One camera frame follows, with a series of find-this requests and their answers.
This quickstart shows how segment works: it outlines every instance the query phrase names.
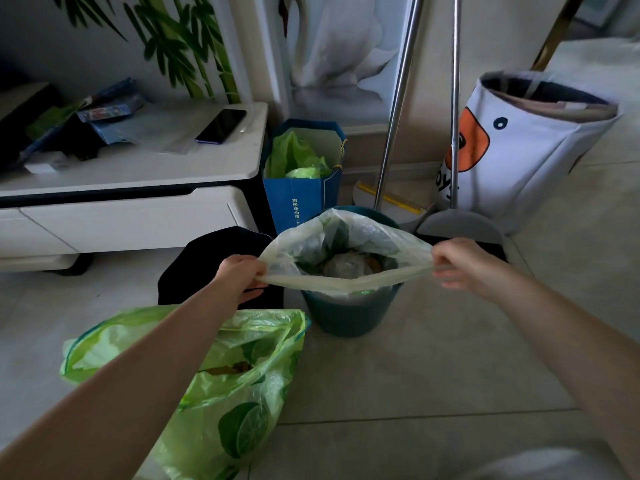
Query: teal trash can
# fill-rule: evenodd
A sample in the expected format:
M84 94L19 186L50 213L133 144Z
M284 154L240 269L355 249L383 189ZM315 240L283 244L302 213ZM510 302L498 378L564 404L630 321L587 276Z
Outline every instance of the teal trash can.
M338 205L332 209L348 210L380 224L399 228L398 224L389 217L368 207ZM307 302L313 322L317 323L324 332L337 337L361 337L382 321L400 286L402 283L377 290L371 295L356 299L353 304L322 298L318 293L311 291L302 291L302 296Z

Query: orange cartoon face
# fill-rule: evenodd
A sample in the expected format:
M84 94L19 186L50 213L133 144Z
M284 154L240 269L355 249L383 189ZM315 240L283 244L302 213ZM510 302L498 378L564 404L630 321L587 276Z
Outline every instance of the orange cartoon face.
M476 120L476 117L469 108L466 107L462 112L462 116L460 116L458 171L462 172L471 170L476 163L481 160L487 149L489 149L489 143L489 135L484 128L480 126L480 123L478 123L478 120ZM445 162L447 164L447 168L451 170L451 148L447 153Z

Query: black phone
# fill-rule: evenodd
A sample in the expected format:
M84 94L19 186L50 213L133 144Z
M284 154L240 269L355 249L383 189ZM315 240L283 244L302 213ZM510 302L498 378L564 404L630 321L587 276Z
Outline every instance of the black phone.
M222 144L245 116L246 111L244 109L223 109L196 136L196 141L198 143Z

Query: cabinet top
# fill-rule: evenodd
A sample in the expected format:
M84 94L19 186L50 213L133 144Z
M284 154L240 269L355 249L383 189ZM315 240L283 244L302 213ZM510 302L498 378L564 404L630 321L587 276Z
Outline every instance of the cabinet top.
M249 105L211 105L211 118L203 129L224 107L248 109ZM24 169L3 173L0 198L252 178L260 167L268 110L263 102L254 103L253 109L249 127L241 134L241 123L224 144L195 143L185 155L156 153L130 143L112 144L101 148L96 159L70 159L69 168L57 173L32 174Z

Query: broom handle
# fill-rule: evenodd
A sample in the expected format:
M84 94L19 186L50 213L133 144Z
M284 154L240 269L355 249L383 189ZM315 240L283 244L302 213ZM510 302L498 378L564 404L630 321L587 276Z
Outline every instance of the broom handle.
M462 0L453 0L453 57L451 70L451 201L458 208L458 156L460 153L460 21Z
M393 103L391 103L391 115L389 118L389 129L387 132L387 142L385 143L385 154L382 156L382 165L380 166L380 176L378 177L378 189L376 190L376 199L373 202L373 208L380 210L385 192L385 181L387 180L387 164L389 155L394 150L396 143L396 133L398 123L400 122L400 112L402 111L402 103L404 101L404 93L406 91L406 82L409 79L409 70L413 58L413 46L415 45L416 35L418 34L418 24L420 14L422 12L422 2L424 0L413 0L411 4L411 12L409 13L409 22L406 26L404 34L404 45L400 53L400 65L398 66L396 91L394 93Z

